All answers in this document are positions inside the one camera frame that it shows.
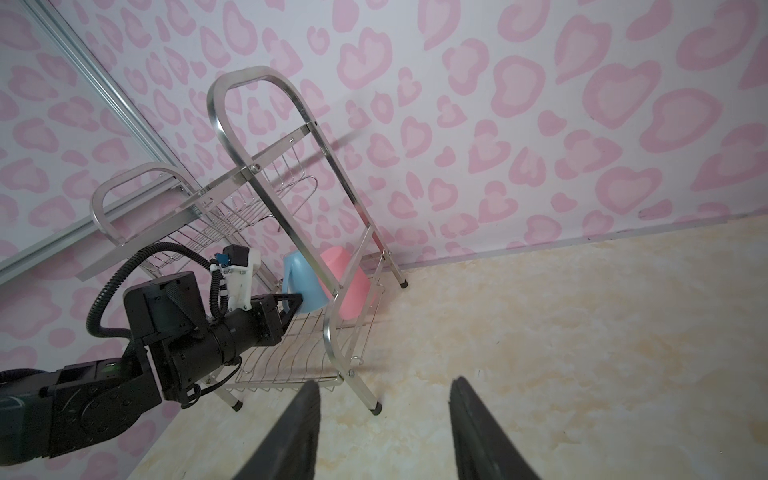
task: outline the wall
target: wall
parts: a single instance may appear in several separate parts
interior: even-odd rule
[[[4,260],[89,215],[88,202],[99,183],[146,162],[147,155],[17,2],[0,3],[0,66]],[[118,188],[107,202],[147,180]],[[148,205],[149,215],[123,219],[121,230],[158,216],[168,208],[167,199],[160,200]],[[91,235],[0,286],[0,370],[54,371],[121,354],[125,341],[96,339],[85,331],[85,316],[109,275],[87,282],[74,278],[111,246],[104,236]],[[139,272],[126,284],[146,279]],[[108,306],[105,325],[127,326],[121,292]],[[177,403],[166,402],[109,442],[0,468],[0,478],[125,478],[178,409]]]
[[[231,165],[208,127],[210,83],[253,65],[283,72],[403,263],[768,204],[768,18],[756,0],[58,7],[203,181]],[[227,100],[254,153],[299,124],[268,84]],[[305,230],[317,246],[353,242],[360,224],[335,179],[311,170]],[[260,225],[249,238],[279,272],[288,239]]]

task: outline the rack leg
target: rack leg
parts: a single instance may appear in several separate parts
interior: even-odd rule
[[[211,378],[211,376],[208,376],[208,380],[215,381],[216,379],[215,378]],[[238,400],[237,397],[232,395],[231,392],[229,392],[229,391],[227,391],[227,390],[225,390],[223,388],[218,388],[218,389],[214,390],[214,393],[216,394],[217,397],[222,399],[224,401],[224,403],[226,403],[227,405],[232,407],[232,410],[234,410],[235,412],[239,412],[240,409],[243,408],[243,403],[240,400]]]
[[[397,263],[392,259],[392,254],[389,252],[389,250],[384,250],[382,252],[384,255],[384,260],[386,260],[387,264],[389,265],[389,269],[394,273],[395,278],[397,279],[397,283],[400,284],[402,288],[408,287],[408,280],[406,279],[406,276],[402,274],[402,270],[400,270],[400,267]]]
[[[347,374],[342,374],[342,377],[344,378],[344,382],[349,385],[352,391],[360,398],[360,401],[366,405],[366,408],[370,410],[373,415],[381,413],[382,404],[373,395],[366,383],[357,376],[354,369],[350,369]]]

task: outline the metal tube handle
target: metal tube handle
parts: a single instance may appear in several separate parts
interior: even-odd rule
[[[99,185],[94,194],[91,195],[91,217],[98,227],[98,229],[106,235],[116,245],[122,245],[127,240],[120,235],[117,228],[112,225],[112,222],[107,218],[107,214],[104,212],[104,197],[107,196],[110,190],[125,184],[134,178],[140,177],[143,174],[151,171],[161,171],[167,174],[171,174],[176,177],[182,185],[187,188],[187,191],[194,192],[197,188],[194,186],[197,184],[194,178],[185,170],[181,170],[173,165],[164,164],[161,162],[149,162],[139,165],[138,167],[131,168],[122,174],[115,175],[103,184]]]

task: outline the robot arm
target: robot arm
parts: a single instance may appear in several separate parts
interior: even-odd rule
[[[238,246],[227,249],[233,252],[233,247],[248,250]],[[142,255],[140,251],[126,264],[137,266],[143,260],[131,261]],[[242,256],[242,250],[237,255],[225,255],[228,260]],[[106,302],[122,283],[119,278],[115,282],[115,276],[97,297],[91,313],[94,309],[104,312]],[[220,275],[212,275],[216,287],[219,279]],[[112,294],[107,291],[104,295],[108,289],[113,289]],[[214,300],[219,301],[218,288],[213,293],[212,312]],[[131,344],[121,358],[79,363],[56,372],[0,372],[0,465],[55,457],[112,439],[131,427],[142,413],[159,405],[161,394],[147,348],[163,398],[181,403],[182,408],[192,406],[237,370],[206,389],[199,387],[198,380],[222,365],[239,368],[240,354],[252,346],[279,343],[302,298],[300,294],[253,296],[250,305],[243,305],[248,310],[234,308],[224,314],[216,308],[209,320],[194,273],[180,272],[131,287],[124,292],[123,301]],[[278,308],[283,301],[288,310]],[[124,329],[103,329],[100,321],[98,313],[88,331],[97,336],[124,336],[123,332],[115,333]]]

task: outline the black cable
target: black cable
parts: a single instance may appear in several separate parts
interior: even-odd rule
[[[190,408],[192,405],[197,403],[197,400],[199,400],[201,396],[208,395],[209,393],[213,392],[215,389],[219,388],[224,383],[226,383],[229,379],[231,379],[234,376],[234,374],[237,373],[237,370],[240,369],[240,366],[243,365],[243,357],[238,356],[237,358],[235,358],[233,360],[237,362],[237,367],[235,368],[235,370],[232,370],[229,375],[224,377],[219,382],[216,382],[214,385],[206,387],[204,389],[200,389],[200,386],[198,384],[196,384],[196,383],[194,385],[192,385],[192,389],[193,389],[192,398],[191,398],[191,400],[189,402],[182,403],[181,404],[181,408],[182,409]]]
[[[210,315],[215,320],[221,320],[223,314],[219,309],[219,288],[221,285],[221,279],[223,275],[220,269],[215,269],[210,272],[210,295],[208,295],[208,303],[210,304]]]
[[[139,265],[141,265],[141,262],[159,252],[181,253],[194,262],[199,263],[206,270],[210,266],[210,262],[205,260],[200,254],[178,243],[158,242],[152,243],[151,245],[142,248],[141,250],[137,251],[135,255],[126,260],[125,263],[123,263],[123,265],[118,269],[117,272],[115,272],[112,278],[109,279],[107,284],[104,285],[104,288],[101,289],[101,292],[99,292],[99,294],[96,296],[96,300],[94,300],[94,303],[91,306],[91,310],[88,312],[88,317],[85,320],[85,329],[88,331],[88,333],[90,333],[92,336],[100,338],[121,337],[132,340],[133,337],[131,335],[130,329],[105,328],[101,326],[101,317],[104,315],[104,311],[107,309],[109,301],[112,299],[115,292],[118,291],[120,285],[125,281],[126,278],[128,278],[128,275],[136,270]],[[216,304],[216,311],[218,311],[218,299]],[[128,345],[124,355],[129,351],[133,351],[132,344]]]
[[[37,375],[38,373],[48,373],[45,370],[37,369],[13,369],[0,372],[0,383],[13,382],[14,380],[23,379],[30,375]]]

